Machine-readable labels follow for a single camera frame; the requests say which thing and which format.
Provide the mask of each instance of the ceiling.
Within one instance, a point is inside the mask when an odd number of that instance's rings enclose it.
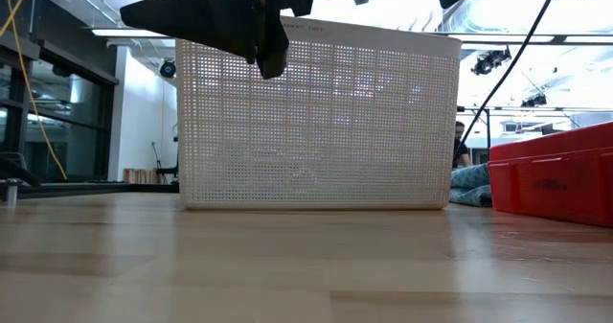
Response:
[[[119,8],[139,0],[52,1],[88,26],[108,28],[121,27]],[[371,0],[363,6],[355,6],[352,0],[316,0],[310,17],[403,31],[524,34],[543,1],[464,0],[443,11],[438,0]],[[604,11],[612,7],[613,0],[554,0],[538,32],[611,34],[613,18],[605,17]],[[132,46],[139,60],[151,67],[174,53],[174,44],[168,40],[124,40],[124,44]],[[515,54],[516,48],[511,47],[511,52]],[[467,51],[463,55],[460,104],[480,103],[506,68],[477,77],[470,68],[478,54]],[[584,94],[586,87],[590,92],[601,92],[601,87],[613,85],[613,51],[609,48],[533,46],[524,56],[492,104],[520,105],[522,99],[542,89],[558,105],[613,107],[610,94],[594,99]]]

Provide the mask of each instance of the yellow cable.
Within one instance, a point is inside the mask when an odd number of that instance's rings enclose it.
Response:
[[[66,172],[64,171],[64,168],[61,166],[61,163],[57,159],[57,156],[56,156],[56,153],[54,152],[53,147],[51,147],[51,142],[49,141],[49,137],[47,136],[47,131],[45,131],[45,126],[43,126],[42,121],[40,120],[40,116],[38,115],[38,108],[36,108],[36,102],[34,101],[34,94],[32,94],[32,88],[30,87],[30,80],[28,80],[28,71],[26,70],[26,64],[24,63],[23,56],[21,54],[21,45],[19,44],[19,35],[17,34],[17,27],[15,26],[15,23],[12,20],[12,18],[14,18],[15,16],[15,13],[17,12],[17,9],[19,8],[19,2],[17,2],[17,4],[15,5],[15,9],[13,9],[12,7],[11,0],[7,0],[7,3],[9,4],[9,11],[11,11],[11,16],[7,22],[12,23],[12,32],[15,37],[15,43],[17,44],[17,54],[19,55],[19,63],[21,64],[21,71],[23,73],[23,79],[26,82],[26,88],[28,89],[28,94],[30,95],[30,101],[32,102],[32,108],[34,110],[34,114],[36,115],[36,119],[38,120],[38,126],[40,127],[40,131],[42,132],[42,136],[45,138],[45,142],[47,142],[47,148],[49,149],[49,153],[56,161],[57,167],[59,168],[59,171],[61,172],[62,177],[64,178],[64,180],[68,180],[68,176],[66,176]]]
[[[0,37],[2,37],[2,35],[7,30],[9,25],[15,19],[15,15],[19,11],[19,8],[21,8],[21,4],[23,3],[23,1],[24,0],[17,0],[17,4],[15,4],[14,9],[12,10],[11,9],[11,0],[7,0],[8,4],[9,4],[9,11],[11,12],[11,14],[9,14],[9,18],[7,19],[7,22],[5,22],[4,26],[2,26],[2,29],[0,29]]]

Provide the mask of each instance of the person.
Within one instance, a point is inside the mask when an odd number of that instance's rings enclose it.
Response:
[[[464,135],[465,125],[462,122],[456,122],[456,135],[453,141],[453,153],[455,154],[458,147],[462,143],[462,136]],[[466,145],[462,145],[460,150],[458,151],[457,156],[453,159],[453,169],[457,169],[458,165],[463,165],[464,167],[472,166],[472,162],[470,161],[470,157],[468,156],[468,148]]]

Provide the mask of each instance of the plastic basket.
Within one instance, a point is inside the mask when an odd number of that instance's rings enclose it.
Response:
[[[284,18],[287,68],[177,41],[180,190],[192,209],[440,209],[461,42]]]

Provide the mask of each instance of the red container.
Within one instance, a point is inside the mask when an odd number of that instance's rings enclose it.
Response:
[[[491,149],[494,209],[613,227],[613,123]]]

